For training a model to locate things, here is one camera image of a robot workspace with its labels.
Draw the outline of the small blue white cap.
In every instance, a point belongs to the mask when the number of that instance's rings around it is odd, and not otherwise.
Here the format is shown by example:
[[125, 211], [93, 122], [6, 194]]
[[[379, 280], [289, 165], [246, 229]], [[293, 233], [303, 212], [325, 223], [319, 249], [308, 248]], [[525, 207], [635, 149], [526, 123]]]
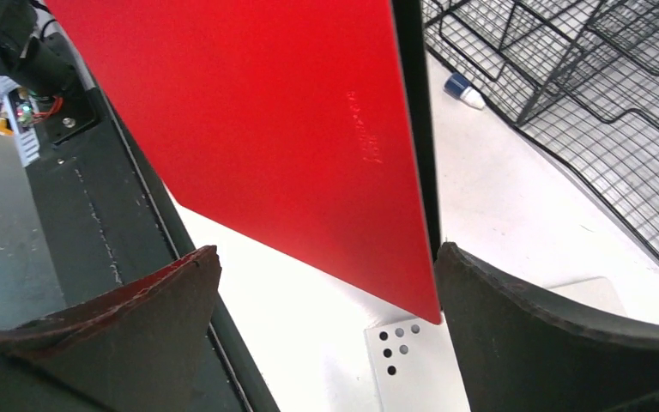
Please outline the small blue white cap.
[[450, 74], [444, 83], [444, 91], [476, 110], [483, 110], [486, 107], [486, 102], [481, 93], [460, 73], [453, 72]]

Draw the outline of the grey notebook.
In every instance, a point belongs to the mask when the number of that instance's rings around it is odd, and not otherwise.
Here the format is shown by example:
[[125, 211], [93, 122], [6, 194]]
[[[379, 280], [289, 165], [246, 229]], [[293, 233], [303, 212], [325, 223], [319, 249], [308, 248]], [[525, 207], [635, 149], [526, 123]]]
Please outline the grey notebook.
[[382, 411], [470, 410], [445, 321], [406, 318], [364, 338]]

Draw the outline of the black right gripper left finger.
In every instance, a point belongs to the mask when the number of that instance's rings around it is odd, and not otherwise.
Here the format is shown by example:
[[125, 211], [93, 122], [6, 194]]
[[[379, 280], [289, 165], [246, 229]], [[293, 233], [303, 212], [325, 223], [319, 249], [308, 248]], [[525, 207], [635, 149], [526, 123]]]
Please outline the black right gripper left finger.
[[217, 300], [204, 246], [142, 279], [0, 330], [0, 411], [185, 411]]

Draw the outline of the red notebook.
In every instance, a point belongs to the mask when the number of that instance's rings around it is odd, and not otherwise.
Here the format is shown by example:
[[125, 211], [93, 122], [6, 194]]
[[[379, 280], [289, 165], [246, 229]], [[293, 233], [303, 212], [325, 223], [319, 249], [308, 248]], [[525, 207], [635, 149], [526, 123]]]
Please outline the red notebook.
[[49, 8], [182, 206], [440, 322], [419, 2]]

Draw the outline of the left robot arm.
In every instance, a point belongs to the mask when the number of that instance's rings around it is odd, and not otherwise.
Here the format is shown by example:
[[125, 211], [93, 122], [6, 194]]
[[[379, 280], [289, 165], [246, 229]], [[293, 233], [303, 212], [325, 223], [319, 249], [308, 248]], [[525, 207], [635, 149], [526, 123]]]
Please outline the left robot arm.
[[0, 76], [7, 76], [40, 98], [64, 97], [79, 82], [74, 65], [35, 35], [38, 1], [0, 1]]

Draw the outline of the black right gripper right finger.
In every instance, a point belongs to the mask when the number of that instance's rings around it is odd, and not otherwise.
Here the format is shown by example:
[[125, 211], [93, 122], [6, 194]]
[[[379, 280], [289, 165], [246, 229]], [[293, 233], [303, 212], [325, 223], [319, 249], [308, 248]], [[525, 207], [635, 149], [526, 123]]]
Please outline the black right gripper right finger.
[[659, 324], [578, 303], [452, 242], [435, 276], [473, 411], [659, 411]]

